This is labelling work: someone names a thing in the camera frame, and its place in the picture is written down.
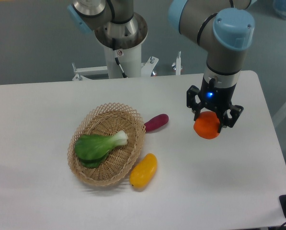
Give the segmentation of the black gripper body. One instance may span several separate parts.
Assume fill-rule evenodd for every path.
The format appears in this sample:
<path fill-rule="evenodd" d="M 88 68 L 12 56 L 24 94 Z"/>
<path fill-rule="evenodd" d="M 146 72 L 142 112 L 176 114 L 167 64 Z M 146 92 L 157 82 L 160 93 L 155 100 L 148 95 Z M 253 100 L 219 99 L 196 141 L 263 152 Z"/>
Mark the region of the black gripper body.
<path fill-rule="evenodd" d="M 200 99 L 198 113 L 203 108 L 217 113 L 218 116 L 227 115 L 231 98 L 236 87 L 236 73 L 223 75 L 214 71 L 206 71 L 198 97 Z"/>

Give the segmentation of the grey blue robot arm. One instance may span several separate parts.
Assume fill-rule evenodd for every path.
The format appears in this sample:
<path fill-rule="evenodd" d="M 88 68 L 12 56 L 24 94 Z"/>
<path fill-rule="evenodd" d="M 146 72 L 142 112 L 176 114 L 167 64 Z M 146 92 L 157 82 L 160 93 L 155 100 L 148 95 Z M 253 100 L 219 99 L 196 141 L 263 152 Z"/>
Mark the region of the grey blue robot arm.
<path fill-rule="evenodd" d="M 249 0 L 174 0 L 168 10 L 171 26 L 207 51 L 200 88 L 187 90 L 186 105 L 201 117 L 206 108 L 219 120 L 218 130 L 233 127 L 243 111 L 233 96 L 247 50 L 254 18 Z M 141 77 L 141 45 L 148 34 L 145 19 L 131 0 L 75 0 L 67 10 L 83 33 L 94 32 L 105 51 L 111 79 Z"/>

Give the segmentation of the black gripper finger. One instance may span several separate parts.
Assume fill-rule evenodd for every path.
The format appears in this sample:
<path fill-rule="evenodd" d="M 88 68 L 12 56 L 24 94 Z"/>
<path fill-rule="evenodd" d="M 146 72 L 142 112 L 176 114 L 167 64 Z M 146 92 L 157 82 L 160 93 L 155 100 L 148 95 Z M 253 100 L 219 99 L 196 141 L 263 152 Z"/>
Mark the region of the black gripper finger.
<path fill-rule="evenodd" d="M 220 133 L 223 128 L 234 127 L 243 110 L 243 106 L 232 104 L 229 104 L 227 110 L 219 108 L 217 110 L 217 117 L 219 119 L 219 127 L 217 132 Z"/>
<path fill-rule="evenodd" d="M 196 98 L 200 100 L 200 90 L 192 85 L 186 92 L 186 106 L 192 110 L 194 121 L 200 116 L 202 109 L 201 102 L 197 102 Z"/>

